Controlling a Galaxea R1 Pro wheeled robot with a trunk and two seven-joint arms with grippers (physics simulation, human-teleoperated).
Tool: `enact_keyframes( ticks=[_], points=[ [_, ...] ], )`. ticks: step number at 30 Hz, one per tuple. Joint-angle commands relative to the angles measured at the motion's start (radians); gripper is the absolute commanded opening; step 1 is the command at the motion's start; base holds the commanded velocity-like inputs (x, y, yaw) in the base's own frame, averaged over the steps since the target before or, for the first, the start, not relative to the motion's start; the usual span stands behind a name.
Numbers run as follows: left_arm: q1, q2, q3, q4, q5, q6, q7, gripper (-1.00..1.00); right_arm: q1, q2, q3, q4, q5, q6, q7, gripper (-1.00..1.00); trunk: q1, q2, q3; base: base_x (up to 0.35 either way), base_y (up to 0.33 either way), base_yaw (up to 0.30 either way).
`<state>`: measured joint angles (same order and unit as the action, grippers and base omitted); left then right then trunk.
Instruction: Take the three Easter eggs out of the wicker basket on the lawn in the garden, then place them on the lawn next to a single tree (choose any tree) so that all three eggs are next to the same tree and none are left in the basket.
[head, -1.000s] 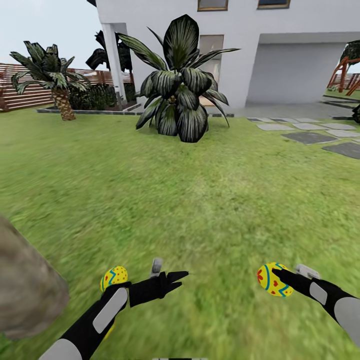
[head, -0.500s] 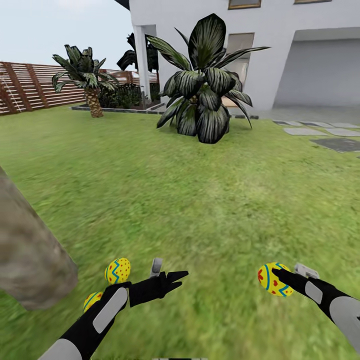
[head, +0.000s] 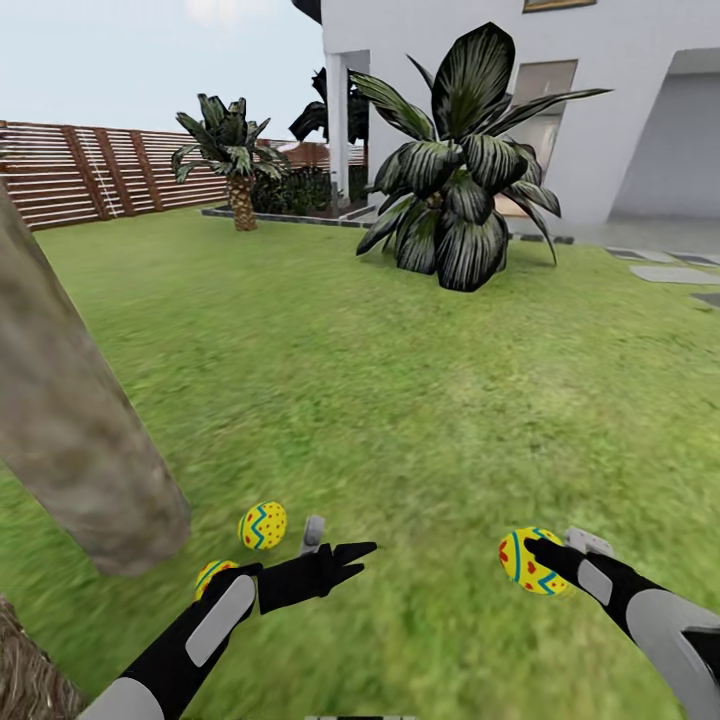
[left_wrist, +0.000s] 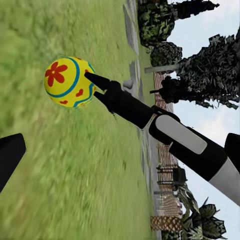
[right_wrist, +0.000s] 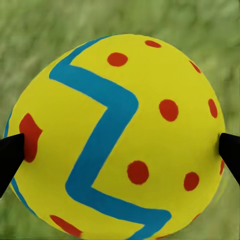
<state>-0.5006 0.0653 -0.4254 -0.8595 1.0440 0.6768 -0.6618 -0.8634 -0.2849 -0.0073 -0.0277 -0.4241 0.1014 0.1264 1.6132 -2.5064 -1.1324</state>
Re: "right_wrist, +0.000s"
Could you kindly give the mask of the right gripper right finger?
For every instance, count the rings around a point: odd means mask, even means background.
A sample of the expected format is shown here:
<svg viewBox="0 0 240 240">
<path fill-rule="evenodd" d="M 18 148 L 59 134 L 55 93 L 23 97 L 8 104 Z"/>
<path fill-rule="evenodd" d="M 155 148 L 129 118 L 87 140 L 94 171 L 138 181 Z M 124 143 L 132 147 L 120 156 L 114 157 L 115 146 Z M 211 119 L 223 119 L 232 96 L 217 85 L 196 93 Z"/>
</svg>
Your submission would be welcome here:
<svg viewBox="0 0 240 240">
<path fill-rule="evenodd" d="M 219 138 L 219 154 L 240 185 L 240 137 L 221 133 Z"/>
</svg>

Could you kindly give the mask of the easter egg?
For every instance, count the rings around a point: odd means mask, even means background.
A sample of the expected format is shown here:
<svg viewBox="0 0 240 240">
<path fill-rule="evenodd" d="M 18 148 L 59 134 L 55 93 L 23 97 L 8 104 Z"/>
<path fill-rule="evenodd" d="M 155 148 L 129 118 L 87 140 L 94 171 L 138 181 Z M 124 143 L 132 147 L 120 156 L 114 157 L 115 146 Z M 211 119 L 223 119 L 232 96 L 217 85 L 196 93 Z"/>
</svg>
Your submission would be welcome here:
<svg viewBox="0 0 240 240">
<path fill-rule="evenodd" d="M 203 72 L 149 36 L 91 40 L 44 68 L 3 138 L 24 134 L 10 182 L 38 218 L 85 240 L 158 240 L 211 202 L 225 121 Z"/>
</svg>

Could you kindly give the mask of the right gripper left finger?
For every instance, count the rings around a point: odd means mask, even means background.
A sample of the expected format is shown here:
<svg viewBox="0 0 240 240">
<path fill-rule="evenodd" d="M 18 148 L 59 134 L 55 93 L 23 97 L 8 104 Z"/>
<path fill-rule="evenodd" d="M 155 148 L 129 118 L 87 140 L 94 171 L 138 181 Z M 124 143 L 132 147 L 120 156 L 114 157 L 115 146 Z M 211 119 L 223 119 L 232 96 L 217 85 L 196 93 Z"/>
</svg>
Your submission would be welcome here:
<svg viewBox="0 0 240 240">
<path fill-rule="evenodd" d="M 24 133 L 0 140 L 0 199 L 24 159 Z"/>
</svg>

